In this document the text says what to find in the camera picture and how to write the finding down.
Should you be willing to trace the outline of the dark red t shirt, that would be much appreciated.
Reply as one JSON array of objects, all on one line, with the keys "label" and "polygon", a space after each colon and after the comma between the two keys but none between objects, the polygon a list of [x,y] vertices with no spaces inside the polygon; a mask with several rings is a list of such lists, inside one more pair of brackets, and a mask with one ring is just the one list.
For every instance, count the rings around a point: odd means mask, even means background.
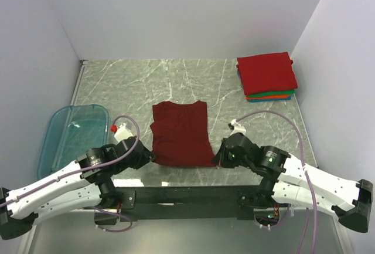
[{"label": "dark red t shirt", "polygon": [[152,151],[155,162],[168,167],[213,167],[213,150],[207,130],[207,103],[152,106]]}]

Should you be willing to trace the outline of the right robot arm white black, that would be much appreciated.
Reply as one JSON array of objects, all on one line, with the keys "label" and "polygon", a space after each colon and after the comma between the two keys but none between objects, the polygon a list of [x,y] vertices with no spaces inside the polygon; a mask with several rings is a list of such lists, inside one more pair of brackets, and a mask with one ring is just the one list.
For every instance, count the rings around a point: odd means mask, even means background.
[{"label": "right robot arm white black", "polygon": [[223,139],[213,163],[222,168],[244,167],[261,177],[256,191],[240,199],[242,204],[258,209],[308,208],[330,215],[352,231],[369,230],[373,184],[368,180],[334,176],[277,147],[259,147],[241,133]]}]

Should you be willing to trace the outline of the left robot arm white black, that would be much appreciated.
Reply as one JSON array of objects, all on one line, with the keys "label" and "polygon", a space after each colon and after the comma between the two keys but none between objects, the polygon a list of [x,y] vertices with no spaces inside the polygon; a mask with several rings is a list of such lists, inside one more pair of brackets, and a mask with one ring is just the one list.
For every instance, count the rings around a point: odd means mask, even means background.
[{"label": "left robot arm white black", "polygon": [[120,200],[112,176],[154,160],[136,137],[91,148],[61,170],[26,187],[1,188],[1,238],[15,239],[33,226],[82,208],[111,208]]}]

